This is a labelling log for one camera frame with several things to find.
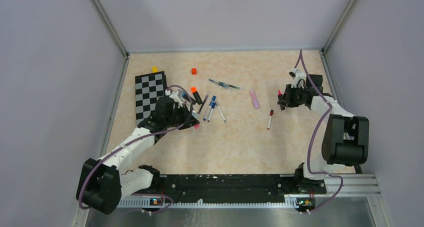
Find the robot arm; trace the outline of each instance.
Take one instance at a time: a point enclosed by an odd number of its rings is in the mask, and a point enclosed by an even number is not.
[[[311,161],[311,169],[334,173],[343,166],[365,163],[368,158],[368,119],[346,111],[328,93],[323,93],[326,99],[324,101],[300,70],[296,69],[290,75],[293,83],[287,84],[284,94],[278,96],[281,110],[306,105],[322,116],[329,109],[327,103],[332,105],[331,112],[324,119],[327,127],[321,145],[321,156]],[[323,76],[311,74],[310,77],[322,93]],[[298,86],[299,79],[305,80],[304,86]],[[322,180],[325,177],[324,174],[310,174],[307,168],[303,168],[303,176],[311,180]]]
[[[76,199],[79,199],[82,186],[96,165],[107,158],[93,173],[82,193],[82,202],[104,214],[110,214],[121,198],[147,189],[158,172],[149,166],[125,175],[124,171],[146,149],[153,146],[166,134],[170,127],[187,129],[199,124],[186,105],[174,91],[170,96],[160,97],[150,116],[138,124],[131,135],[110,153],[97,160],[88,159],[81,171]]]

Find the checkerboard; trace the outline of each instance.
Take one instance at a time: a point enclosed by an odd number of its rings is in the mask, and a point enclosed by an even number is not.
[[[165,95],[167,78],[165,72],[149,73],[135,77],[135,125],[150,116],[156,101]]]

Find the blue marker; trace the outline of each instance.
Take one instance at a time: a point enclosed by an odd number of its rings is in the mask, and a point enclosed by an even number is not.
[[[209,116],[209,112],[211,112],[212,106],[215,104],[215,99],[217,97],[214,95],[212,99],[210,100],[209,106],[207,107],[206,113],[204,113],[203,121],[206,121]]]

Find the gray wall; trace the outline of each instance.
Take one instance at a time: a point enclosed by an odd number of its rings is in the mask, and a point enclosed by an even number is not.
[[[349,0],[100,0],[129,52],[321,48]]]
[[[329,53],[347,110],[369,118],[367,172],[395,226],[422,226],[424,1],[359,0]]]
[[[90,0],[0,0],[0,225],[70,225],[123,65]]]

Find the beige table surface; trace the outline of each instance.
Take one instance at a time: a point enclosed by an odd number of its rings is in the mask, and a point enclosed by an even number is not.
[[[132,54],[108,143],[108,151],[119,145],[135,128],[135,76],[149,74],[152,66],[165,71],[167,84],[190,91],[195,86],[202,98],[216,95],[227,122],[218,110],[211,121],[200,120],[200,128],[173,131],[144,151],[133,163],[152,165],[162,174],[288,174],[307,159],[311,134],[320,116],[301,106],[284,111],[277,94],[292,82],[289,71],[299,51],[182,52]],[[303,52],[310,74],[323,75],[324,92],[329,84],[317,50]],[[191,74],[197,68],[197,75]],[[241,86],[227,90],[208,81]],[[254,88],[260,108],[254,109],[247,89]],[[267,130],[270,110],[274,110]],[[312,156],[321,153],[326,125],[315,139]],[[353,168],[342,172],[352,173]]]

